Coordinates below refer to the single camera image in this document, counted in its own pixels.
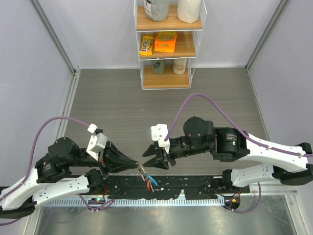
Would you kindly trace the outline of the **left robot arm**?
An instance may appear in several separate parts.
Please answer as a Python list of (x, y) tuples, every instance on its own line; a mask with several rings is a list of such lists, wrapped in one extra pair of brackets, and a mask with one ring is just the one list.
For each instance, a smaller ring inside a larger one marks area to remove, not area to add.
[(29, 176), (0, 194), (0, 217), (20, 219), (48, 202), (75, 194), (101, 194), (104, 177), (139, 163), (120, 152), (101, 133), (92, 135), (87, 148), (67, 137), (48, 147), (48, 153), (31, 168)]

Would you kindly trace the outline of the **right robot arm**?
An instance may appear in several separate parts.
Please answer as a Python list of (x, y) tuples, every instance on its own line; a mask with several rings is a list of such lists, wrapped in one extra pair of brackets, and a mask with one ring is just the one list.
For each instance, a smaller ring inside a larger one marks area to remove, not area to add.
[(221, 186), (232, 193), (253, 183), (279, 180), (288, 186), (302, 186), (313, 180), (313, 166), (307, 155), (309, 143), (286, 146), (262, 140), (235, 128), (217, 128), (213, 122), (191, 117), (183, 125), (184, 135), (164, 140), (167, 125), (151, 126), (151, 145), (143, 153), (152, 156), (144, 167), (169, 169), (176, 159), (209, 152), (220, 162), (255, 161), (259, 165), (244, 169), (227, 169), (222, 173)]

